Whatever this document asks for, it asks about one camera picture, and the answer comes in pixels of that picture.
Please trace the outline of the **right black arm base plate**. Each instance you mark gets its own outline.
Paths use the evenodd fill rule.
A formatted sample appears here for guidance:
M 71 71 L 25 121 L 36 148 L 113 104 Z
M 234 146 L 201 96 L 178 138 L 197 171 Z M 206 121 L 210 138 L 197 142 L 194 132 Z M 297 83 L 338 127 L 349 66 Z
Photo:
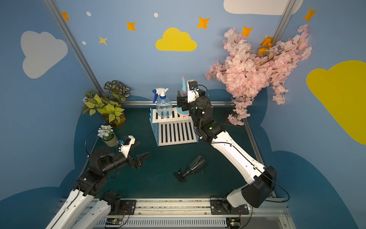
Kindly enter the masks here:
M 227 201 L 219 198 L 209 200 L 212 215 L 249 215 L 249 207 L 241 205 L 237 208 L 232 207 Z

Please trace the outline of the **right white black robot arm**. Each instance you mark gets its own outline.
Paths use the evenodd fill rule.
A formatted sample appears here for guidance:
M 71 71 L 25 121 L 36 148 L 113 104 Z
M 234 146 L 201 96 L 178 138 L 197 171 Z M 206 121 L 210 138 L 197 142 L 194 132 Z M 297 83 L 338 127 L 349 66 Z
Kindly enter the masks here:
M 246 153 L 213 119 L 213 106 L 203 90 L 189 91 L 185 96 L 178 93 L 177 106 L 189 112 L 199 138 L 222 153 L 245 179 L 246 185 L 231 191 L 226 202 L 233 208 L 245 203 L 259 208 L 274 190 L 277 171 Z

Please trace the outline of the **white flower small pot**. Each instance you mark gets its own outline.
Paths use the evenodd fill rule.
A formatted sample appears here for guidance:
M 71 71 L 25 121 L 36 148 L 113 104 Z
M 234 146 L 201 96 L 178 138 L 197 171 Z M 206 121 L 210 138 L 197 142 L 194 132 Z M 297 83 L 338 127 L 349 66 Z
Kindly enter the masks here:
M 116 147 L 119 140 L 116 136 L 116 134 L 113 131 L 113 128 L 110 125 L 104 126 L 101 125 L 101 127 L 97 130 L 98 137 L 100 137 L 104 143 L 113 148 Z

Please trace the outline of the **left green circuit board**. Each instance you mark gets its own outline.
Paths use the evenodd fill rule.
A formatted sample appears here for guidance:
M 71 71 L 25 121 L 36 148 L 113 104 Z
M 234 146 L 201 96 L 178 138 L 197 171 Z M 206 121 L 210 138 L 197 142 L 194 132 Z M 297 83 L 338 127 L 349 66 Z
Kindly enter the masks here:
M 121 226 L 123 223 L 123 220 L 120 218 L 107 218 L 105 222 L 105 226 Z

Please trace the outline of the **yellow green leafy potted plant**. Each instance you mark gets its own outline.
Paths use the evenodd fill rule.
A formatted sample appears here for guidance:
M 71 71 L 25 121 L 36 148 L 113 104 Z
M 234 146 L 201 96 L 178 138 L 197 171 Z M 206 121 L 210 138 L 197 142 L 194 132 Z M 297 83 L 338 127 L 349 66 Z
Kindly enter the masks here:
M 85 93 L 82 114 L 88 113 L 92 116 L 99 113 L 105 119 L 106 124 L 120 127 L 126 121 L 122 103 L 130 97 L 130 88 L 120 81 L 113 80 L 104 84 L 104 90 L 108 93 L 98 94 L 94 90 Z

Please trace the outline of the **pink cherry blossom tree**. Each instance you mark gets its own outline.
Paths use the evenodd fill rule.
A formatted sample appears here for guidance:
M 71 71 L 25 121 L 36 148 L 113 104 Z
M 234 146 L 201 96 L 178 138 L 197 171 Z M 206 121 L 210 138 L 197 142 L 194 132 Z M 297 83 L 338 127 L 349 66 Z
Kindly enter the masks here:
M 228 116 L 232 125 L 244 124 L 244 119 L 250 116 L 249 106 L 258 93 L 269 86 L 274 90 L 273 101 L 278 105 L 285 104 L 288 76 L 297 68 L 298 62 L 309 58 L 312 51 L 308 44 L 308 25 L 300 26 L 297 31 L 294 38 L 273 44 L 273 54 L 263 57 L 252 52 L 251 44 L 237 29 L 232 28 L 224 34 L 223 46 L 229 56 L 223 63 L 217 61 L 211 65 L 205 77 L 222 82 L 232 95 L 234 110 Z

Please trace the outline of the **blue white slatted shelf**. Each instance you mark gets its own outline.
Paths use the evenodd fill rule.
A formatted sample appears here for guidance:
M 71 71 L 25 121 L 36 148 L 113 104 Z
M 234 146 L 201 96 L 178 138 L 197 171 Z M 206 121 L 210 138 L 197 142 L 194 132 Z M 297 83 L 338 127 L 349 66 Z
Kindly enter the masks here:
M 169 118 L 162 119 L 156 109 L 150 109 L 150 123 L 157 146 L 197 143 L 199 137 L 190 116 L 181 116 L 177 108 Z

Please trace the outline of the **orange artificial flower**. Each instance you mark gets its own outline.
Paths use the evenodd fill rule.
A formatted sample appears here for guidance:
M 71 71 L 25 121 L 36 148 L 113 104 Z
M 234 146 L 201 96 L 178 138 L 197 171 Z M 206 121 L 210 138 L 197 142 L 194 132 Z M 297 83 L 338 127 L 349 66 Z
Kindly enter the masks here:
M 260 43 L 261 47 L 258 49 L 258 56 L 271 56 L 273 54 L 273 38 L 266 36 L 266 38 Z

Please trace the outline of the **clear spray bottle blue trigger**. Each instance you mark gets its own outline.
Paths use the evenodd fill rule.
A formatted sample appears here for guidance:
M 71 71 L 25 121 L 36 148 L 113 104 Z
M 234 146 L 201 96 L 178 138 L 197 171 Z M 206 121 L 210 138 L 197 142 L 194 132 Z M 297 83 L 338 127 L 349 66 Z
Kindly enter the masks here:
M 166 97 L 168 88 L 156 88 L 154 93 L 153 103 L 156 104 L 156 111 L 161 118 L 169 118 L 173 111 L 171 101 Z

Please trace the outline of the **green circuit board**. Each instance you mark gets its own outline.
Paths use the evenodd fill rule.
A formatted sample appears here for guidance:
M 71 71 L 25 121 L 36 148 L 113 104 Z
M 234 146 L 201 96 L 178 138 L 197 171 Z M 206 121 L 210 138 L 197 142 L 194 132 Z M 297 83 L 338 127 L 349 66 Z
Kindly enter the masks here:
M 120 218 L 107 218 L 105 222 L 105 226 L 121 226 L 123 223 L 123 220 Z
M 239 218 L 226 218 L 227 229 L 239 229 L 241 226 L 241 220 Z

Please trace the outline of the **teal pink spray bottle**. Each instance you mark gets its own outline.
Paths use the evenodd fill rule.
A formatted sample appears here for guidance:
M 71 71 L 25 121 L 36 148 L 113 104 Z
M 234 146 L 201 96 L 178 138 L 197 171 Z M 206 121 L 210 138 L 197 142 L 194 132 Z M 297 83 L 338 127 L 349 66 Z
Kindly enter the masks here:
M 182 89 L 181 89 L 180 92 L 183 92 L 183 93 L 186 93 L 187 92 L 186 80 L 185 80 L 185 77 L 184 76 L 182 76 Z M 179 113 L 178 112 L 178 114 L 180 116 L 189 116 L 189 112 L 188 113 Z

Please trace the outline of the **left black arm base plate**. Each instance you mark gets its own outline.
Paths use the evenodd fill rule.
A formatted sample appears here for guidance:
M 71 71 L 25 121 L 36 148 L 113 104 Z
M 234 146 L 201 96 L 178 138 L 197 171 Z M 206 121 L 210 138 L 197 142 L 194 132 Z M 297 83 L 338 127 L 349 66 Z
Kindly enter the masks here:
M 134 199 L 120 199 L 117 201 L 114 215 L 133 215 L 137 201 Z

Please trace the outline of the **aluminium front rail frame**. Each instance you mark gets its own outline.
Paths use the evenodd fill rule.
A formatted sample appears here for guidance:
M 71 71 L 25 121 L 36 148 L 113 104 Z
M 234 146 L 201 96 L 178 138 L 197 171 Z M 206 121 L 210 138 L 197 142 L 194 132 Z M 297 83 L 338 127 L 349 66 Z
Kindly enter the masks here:
M 284 203 L 266 201 L 261 207 L 249 204 L 249 215 L 212 215 L 211 198 L 141 198 L 134 214 L 121 227 L 105 226 L 107 218 L 122 215 L 107 215 L 93 229 L 226 229 L 226 218 L 239 218 L 240 229 L 294 229 L 292 216 Z M 82 218 L 96 204 L 94 199 L 79 216 Z

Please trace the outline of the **dark transparent spray bottle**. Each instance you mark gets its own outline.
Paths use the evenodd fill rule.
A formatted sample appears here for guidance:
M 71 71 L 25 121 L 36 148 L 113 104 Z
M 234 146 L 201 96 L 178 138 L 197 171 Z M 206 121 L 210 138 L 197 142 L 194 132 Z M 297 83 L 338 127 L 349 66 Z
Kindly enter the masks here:
M 206 160 L 201 155 L 199 155 L 188 165 L 186 171 L 184 171 L 183 173 L 181 171 L 174 172 L 173 175 L 178 179 L 179 182 L 185 182 L 186 176 L 196 173 L 205 166 Z

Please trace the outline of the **right green circuit board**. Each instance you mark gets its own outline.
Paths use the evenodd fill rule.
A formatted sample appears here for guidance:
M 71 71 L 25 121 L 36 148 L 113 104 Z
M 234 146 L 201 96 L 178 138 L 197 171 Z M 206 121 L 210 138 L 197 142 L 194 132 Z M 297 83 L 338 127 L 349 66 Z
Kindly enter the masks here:
M 241 226 L 241 220 L 239 218 L 226 218 L 227 229 L 239 229 Z

